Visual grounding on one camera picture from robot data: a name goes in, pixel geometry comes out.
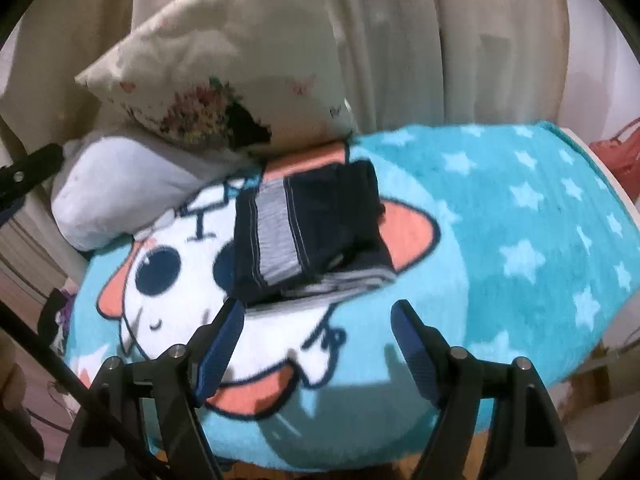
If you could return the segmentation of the navy striped kids pants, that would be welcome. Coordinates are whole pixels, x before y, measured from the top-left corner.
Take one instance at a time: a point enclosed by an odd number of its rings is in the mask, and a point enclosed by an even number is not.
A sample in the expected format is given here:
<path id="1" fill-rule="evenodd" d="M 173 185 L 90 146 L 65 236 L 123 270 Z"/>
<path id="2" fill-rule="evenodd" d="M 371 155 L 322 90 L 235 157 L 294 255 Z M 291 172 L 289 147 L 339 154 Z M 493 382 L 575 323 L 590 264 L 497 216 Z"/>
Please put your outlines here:
<path id="1" fill-rule="evenodd" d="M 231 297 L 244 304 L 360 294 L 395 281 L 367 160 L 334 162 L 241 192 Z"/>

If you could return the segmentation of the cream floral pillow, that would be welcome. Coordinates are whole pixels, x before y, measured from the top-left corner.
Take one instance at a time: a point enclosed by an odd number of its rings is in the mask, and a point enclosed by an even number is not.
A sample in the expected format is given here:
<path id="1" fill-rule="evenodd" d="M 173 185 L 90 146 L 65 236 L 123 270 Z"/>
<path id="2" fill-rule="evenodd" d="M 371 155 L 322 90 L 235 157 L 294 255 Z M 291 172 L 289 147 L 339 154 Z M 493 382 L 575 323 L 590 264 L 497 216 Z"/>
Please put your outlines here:
<path id="1" fill-rule="evenodd" d="M 76 78 L 187 150 L 280 154 L 352 134 L 328 0 L 172 0 Z"/>

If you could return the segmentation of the cream curtain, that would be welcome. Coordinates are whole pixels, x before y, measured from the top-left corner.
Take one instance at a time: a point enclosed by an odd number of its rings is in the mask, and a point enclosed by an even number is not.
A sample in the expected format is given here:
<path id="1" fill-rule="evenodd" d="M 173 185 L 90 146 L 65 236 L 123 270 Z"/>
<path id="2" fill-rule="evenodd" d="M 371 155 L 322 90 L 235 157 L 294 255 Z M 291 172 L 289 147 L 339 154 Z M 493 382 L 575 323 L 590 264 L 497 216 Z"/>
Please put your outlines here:
<path id="1" fill-rule="evenodd" d="M 114 117 L 76 89 L 87 63 L 171 0 L 1 0 L 1 161 Z M 538 122 L 559 113 L 567 0 L 332 0 L 347 99 L 364 131 Z"/>

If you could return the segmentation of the teal cartoon dog blanket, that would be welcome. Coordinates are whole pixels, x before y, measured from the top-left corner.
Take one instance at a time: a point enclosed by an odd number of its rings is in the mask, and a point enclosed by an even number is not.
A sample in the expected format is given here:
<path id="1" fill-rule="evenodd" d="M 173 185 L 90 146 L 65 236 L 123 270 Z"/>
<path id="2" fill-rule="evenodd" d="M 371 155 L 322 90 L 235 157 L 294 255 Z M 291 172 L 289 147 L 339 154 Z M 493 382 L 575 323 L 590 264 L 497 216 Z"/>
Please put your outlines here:
<path id="1" fill-rule="evenodd" d="M 352 298 L 248 309 L 217 393 L 200 411 L 214 454 L 287 470 L 391 462 L 436 417 L 390 327 L 405 299 L 477 359 L 572 372 L 639 288 L 639 215 L 574 133 L 409 126 L 293 155 L 203 188 L 146 242 L 94 256 L 66 364 L 85 384 L 111 356 L 154 359 L 210 322 L 232 284 L 235 200 L 270 180 L 366 160 L 396 278 Z"/>

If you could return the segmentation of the red bag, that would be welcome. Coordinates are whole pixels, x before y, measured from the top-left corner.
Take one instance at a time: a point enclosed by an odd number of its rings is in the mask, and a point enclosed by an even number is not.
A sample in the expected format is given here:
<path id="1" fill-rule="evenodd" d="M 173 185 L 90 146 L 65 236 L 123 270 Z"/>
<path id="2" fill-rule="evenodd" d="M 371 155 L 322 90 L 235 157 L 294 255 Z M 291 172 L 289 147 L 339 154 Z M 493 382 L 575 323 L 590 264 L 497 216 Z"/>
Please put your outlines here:
<path id="1" fill-rule="evenodd" d="M 611 139 L 592 142 L 590 148 L 608 167 L 635 202 L 640 194 L 640 118 L 628 122 Z"/>

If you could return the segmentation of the grey plush pillow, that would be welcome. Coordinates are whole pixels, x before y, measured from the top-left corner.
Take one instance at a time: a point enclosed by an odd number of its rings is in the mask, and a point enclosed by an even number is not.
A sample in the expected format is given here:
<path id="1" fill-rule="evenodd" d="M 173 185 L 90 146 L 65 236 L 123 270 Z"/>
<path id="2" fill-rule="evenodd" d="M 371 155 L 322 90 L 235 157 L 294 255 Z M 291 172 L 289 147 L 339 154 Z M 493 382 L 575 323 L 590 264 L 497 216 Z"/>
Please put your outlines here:
<path id="1" fill-rule="evenodd" d="M 81 252 L 152 226 L 196 192 L 248 166 L 228 150 L 191 153 L 132 125 L 96 129 L 63 145 L 51 210 Z"/>

